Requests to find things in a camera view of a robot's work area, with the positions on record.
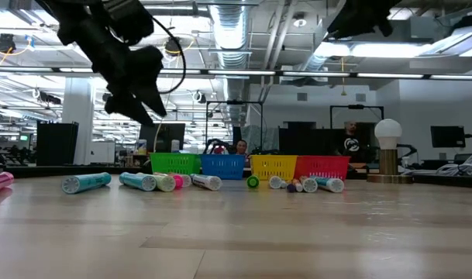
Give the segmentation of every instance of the black t-shirt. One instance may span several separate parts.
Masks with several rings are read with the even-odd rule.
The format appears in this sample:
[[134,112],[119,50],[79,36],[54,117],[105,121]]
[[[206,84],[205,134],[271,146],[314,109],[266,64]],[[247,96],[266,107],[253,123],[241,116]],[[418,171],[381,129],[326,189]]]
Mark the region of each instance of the black t-shirt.
[[360,154],[360,142],[355,136],[343,133],[337,140],[337,152],[344,156],[351,156],[351,161]]

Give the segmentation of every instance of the metal frame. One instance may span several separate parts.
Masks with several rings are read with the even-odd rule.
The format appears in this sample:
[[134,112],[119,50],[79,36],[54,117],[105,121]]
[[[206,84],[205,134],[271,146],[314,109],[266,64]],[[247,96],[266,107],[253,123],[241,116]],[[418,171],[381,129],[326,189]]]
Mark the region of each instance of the metal frame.
[[332,113],[334,108],[346,108],[346,109],[380,109],[381,118],[384,119],[384,106],[381,105],[331,105],[329,109],[330,114],[330,129],[334,129]]
[[205,113],[205,144],[208,142],[208,114],[210,104],[227,104],[227,105],[260,105],[260,148],[264,148],[264,103],[250,101],[207,101]]

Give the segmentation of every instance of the computer monitor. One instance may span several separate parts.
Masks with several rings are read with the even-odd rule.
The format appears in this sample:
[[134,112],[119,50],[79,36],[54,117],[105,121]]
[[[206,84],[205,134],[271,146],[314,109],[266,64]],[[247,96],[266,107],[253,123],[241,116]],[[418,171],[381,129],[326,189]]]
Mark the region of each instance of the computer monitor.
[[[149,127],[141,125],[140,139],[146,140],[146,149],[148,152],[155,150],[155,135],[157,134],[158,127]],[[171,152],[172,140],[179,140],[179,148],[182,150],[184,146],[184,132],[185,124],[162,124],[157,137],[157,152]]]
[[432,147],[465,147],[465,131],[462,126],[430,126]]

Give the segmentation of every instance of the ceiling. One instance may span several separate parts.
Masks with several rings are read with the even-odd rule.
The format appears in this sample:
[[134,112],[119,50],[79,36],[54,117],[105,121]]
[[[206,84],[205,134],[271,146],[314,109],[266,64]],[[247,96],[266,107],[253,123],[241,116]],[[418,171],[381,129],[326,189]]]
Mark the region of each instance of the ceiling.
[[[29,2],[31,9],[8,9],[7,1],[0,1],[0,33],[13,33],[15,35],[16,52],[13,56],[7,56],[0,53],[0,64],[2,66],[17,67],[90,67],[91,62],[84,55],[77,45],[63,46],[57,37],[58,22],[44,12],[35,2]],[[191,5],[191,2],[165,2],[165,1],[141,1],[155,18],[160,20],[166,27],[172,27],[171,32],[181,38],[181,45],[184,47],[186,63],[188,68],[219,68],[219,61],[216,53],[215,37],[213,34],[213,23],[209,17],[204,17],[202,13],[199,17],[179,16],[176,15],[175,9],[182,5]],[[200,12],[207,10],[206,5],[199,4]],[[277,7],[282,1],[247,1],[247,8],[250,10],[249,20],[249,42],[245,51],[250,53],[248,58],[249,69],[262,69],[264,67],[265,54],[270,39],[271,30],[274,24],[280,24],[277,34],[283,33],[283,25],[285,24],[286,11],[290,6],[284,7],[284,16],[280,22],[275,22]],[[322,24],[323,19],[332,16],[336,11],[339,1],[296,1],[294,7],[294,15],[299,12],[304,13],[306,24],[297,27],[294,24],[288,26],[284,35],[284,40],[275,68],[280,69],[282,66],[294,66],[306,61],[312,55],[317,47],[316,33],[317,28]],[[414,17],[421,17],[434,22],[433,18],[438,16],[441,20],[448,16],[457,14],[459,11],[467,11],[472,9],[471,1],[445,0],[443,5],[439,1],[430,0],[405,0],[391,10],[389,19],[406,20]],[[447,32],[447,28],[441,26],[442,23],[434,23],[437,30],[433,30],[435,34]],[[168,35],[160,28],[155,29],[155,33],[140,42],[136,47],[143,47],[153,44],[161,50],[167,42]],[[424,45],[430,45],[433,42],[425,42]],[[165,54],[163,60],[165,68],[179,68],[181,61],[176,57],[170,57]],[[323,65],[328,71],[361,71],[374,73],[451,73],[462,74],[472,69],[472,59],[470,57],[459,56],[438,56],[415,58],[382,58],[382,57],[330,57]],[[95,112],[95,138],[96,139],[115,139],[124,143],[133,143],[139,131],[139,125],[131,122],[127,127],[116,129],[119,133],[108,131],[103,126],[117,126],[122,121],[128,119],[120,115],[107,115],[103,111],[104,102],[102,96],[107,93],[106,82],[101,77],[90,77],[92,84],[96,89],[96,112]],[[173,84],[176,84],[177,78],[162,77],[157,81],[160,90],[166,90]],[[260,79],[250,79],[253,83],[251,88],[259,91]],[[348,85],[364,85],[363,91],[376,90],[379,86],[385,84],[386,80],[374,79],[346,79],[329,78],[326,84],[333,88],[337,84]],[[13,109],[10,113],[0,110],[0,122],[14,121],[16,123],[29,122],[34,123],[34,119],[55,120],[61,118],[61,105],[48,105],[38,102],[35,88],[45,91],[64,102],[65,76],[51,75],[30,75],[30,74],[13,74],[0,72],[0,105],[8,107],[26,107]],[[270,94],[282,96],[281,98],[271,98],[276,105],[283,105],[286,102],[284,96],[285,88],[291,86],[276,85]],[[167,103],[169,110],[166,121],[181,120],[190,123],[193,120],[197,122],[205,118],[204,104],[199,104],[193,100],[193,93],[201,92],[205,94],[208,100],[223,101],[226,99],[224,95],[224,86],[221,78],[214,79],[196,79],[188,78],[183,85],[171,95],[163,95],[164,103]],[[249,94],[250,98],[257,98],[257,95]],[[49,106],[50,110],[41,108]],[[220,113],[215,113],[213,122],[220,122],[226,119],[224,106],[220,106]],[[1,125],[0,131],[7,129],[21,129],[23,126],[32,126],[33,124],[24,125]],[[192,144],[202,145],[202,132],[198,127],[188,132]],[[220,133],[224,139],[230,139],[230,129],[215,127],[213,131]]]

